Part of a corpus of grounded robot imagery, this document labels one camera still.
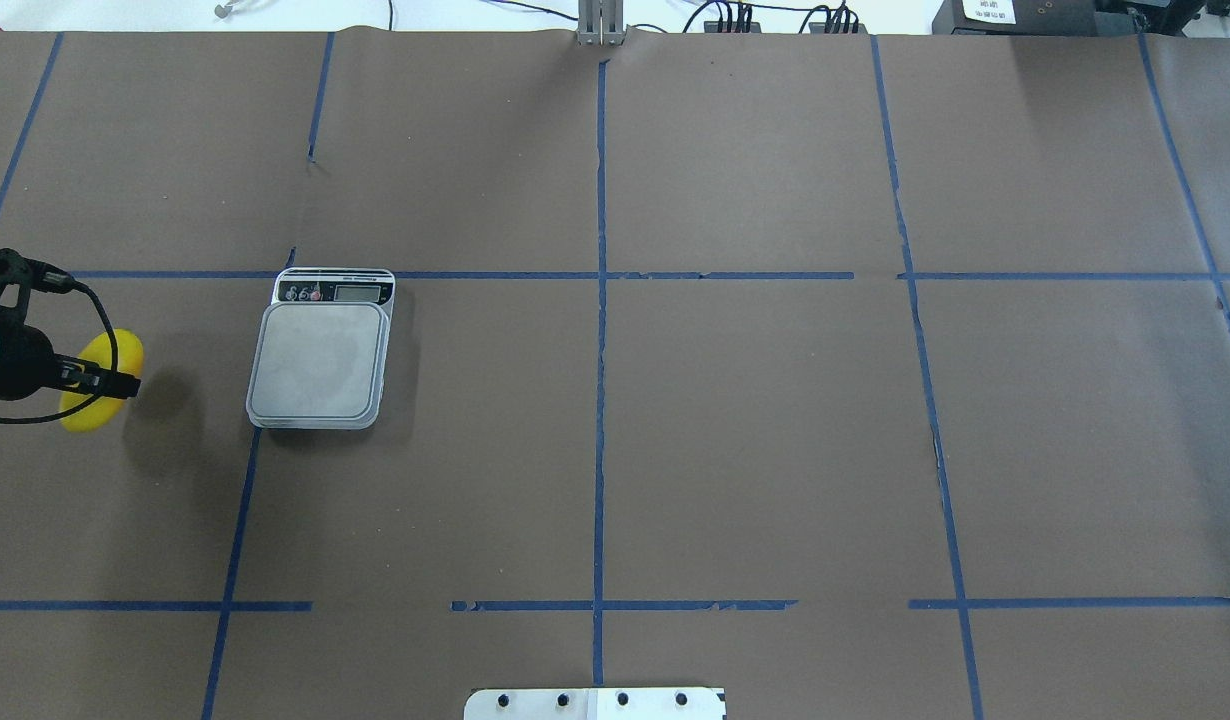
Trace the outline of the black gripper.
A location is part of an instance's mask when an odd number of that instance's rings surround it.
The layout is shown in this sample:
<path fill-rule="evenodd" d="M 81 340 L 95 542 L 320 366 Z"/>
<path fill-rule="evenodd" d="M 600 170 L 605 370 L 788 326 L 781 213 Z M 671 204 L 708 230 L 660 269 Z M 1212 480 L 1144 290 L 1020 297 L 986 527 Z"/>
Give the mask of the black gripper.
<path fill-rule="evenodd" d="M 0 400 L 18 401 L 39 389 L 95 398 L 135 398 L 141 379 L 103 366 L 79 366 L 57 354 L 46 334 L 27 324 L 34 292 L 71 293 L 82 283 L 66 270 L 12 249 L 0 249 Z"/>

